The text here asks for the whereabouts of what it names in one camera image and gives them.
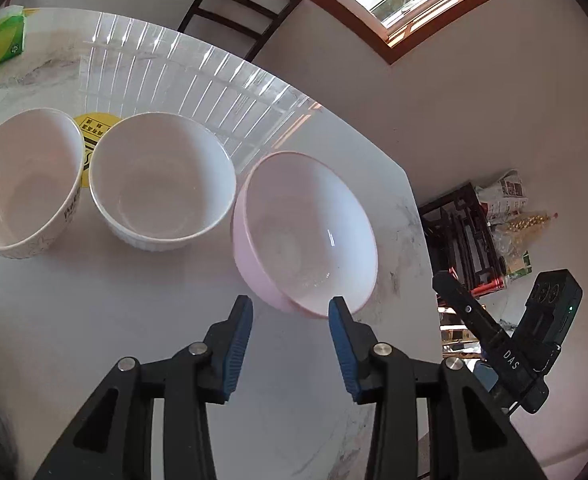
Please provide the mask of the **plastic bags of goods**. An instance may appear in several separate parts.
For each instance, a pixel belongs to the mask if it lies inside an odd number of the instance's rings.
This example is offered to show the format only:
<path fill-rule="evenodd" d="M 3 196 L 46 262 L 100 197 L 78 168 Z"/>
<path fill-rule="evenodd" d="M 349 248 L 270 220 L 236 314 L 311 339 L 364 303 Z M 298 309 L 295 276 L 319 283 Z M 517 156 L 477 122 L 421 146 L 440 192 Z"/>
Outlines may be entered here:
<path fill-rule="evenodd" d="M 475 186 L 474 191 L 507 281 L 530 274 L 529 249 L 558 214 L 528 208 L 525 186 L 515 169 L 486 186 Z"/>

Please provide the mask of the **yellow round sticker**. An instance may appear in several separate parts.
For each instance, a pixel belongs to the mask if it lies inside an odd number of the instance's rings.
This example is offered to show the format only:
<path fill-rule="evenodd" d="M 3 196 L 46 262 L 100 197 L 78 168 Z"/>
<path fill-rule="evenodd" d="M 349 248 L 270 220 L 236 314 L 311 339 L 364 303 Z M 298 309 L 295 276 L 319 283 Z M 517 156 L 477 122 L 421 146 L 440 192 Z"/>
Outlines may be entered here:
<path fill-rule="evenodd" d="M 79 115 L 74 118 L 79 127 L 85 142 L 84 170 L 82 170 L 81 186 L 89 186 L 89 167 L 91 157 L 104 133 L 107 133 L 113 126 L 120 122 L 120 118 L 103 112 L 91 112 Z"/>

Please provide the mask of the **dark wooden chair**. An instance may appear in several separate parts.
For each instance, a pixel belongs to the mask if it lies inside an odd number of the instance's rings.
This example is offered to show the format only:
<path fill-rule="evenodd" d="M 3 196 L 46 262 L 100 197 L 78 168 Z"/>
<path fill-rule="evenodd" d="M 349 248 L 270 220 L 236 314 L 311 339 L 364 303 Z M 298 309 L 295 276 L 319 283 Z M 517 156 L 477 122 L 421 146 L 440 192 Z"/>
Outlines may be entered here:
<path fill-rule="evenodd" d="M 301 0 L 193 0 L 179 32 L 251 62 Z"/>

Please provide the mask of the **white ribbed bowl pink base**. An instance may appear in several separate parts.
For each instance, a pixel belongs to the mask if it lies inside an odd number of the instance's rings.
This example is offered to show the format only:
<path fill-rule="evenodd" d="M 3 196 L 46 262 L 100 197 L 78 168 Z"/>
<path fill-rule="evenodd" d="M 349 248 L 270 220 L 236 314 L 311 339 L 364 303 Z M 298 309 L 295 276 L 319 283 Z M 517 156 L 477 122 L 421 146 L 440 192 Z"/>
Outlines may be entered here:
<path fill-rule="evenodd" d="M 0 257 L 48 250 L 77 210 L 85 142 L 73 118 L 25 110 L 0 124 Z"/>

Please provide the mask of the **dark wooden shelf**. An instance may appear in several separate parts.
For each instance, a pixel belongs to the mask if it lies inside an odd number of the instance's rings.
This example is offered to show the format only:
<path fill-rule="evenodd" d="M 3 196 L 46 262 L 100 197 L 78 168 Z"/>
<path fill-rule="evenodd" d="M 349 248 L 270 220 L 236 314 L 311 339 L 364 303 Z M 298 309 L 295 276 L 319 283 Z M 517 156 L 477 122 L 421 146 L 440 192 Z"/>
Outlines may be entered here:
<path fill-rule="evenodd" d="M 505 288 L 505 264 L 470 183 L 423 204 L 419 215 L 434 274 L 450 272 L 475 298 Z"/>

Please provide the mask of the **green tissue pack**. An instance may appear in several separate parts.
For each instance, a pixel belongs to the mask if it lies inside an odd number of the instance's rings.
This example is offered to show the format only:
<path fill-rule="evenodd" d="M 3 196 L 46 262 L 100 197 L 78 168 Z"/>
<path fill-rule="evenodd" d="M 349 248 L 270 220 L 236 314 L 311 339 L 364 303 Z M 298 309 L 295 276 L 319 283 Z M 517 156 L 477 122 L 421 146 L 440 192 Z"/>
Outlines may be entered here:
<path fill-rule="evenodd" d="M 24 6 L 0 9 L 0 64 L 21 55 L 25 44 Z"/>

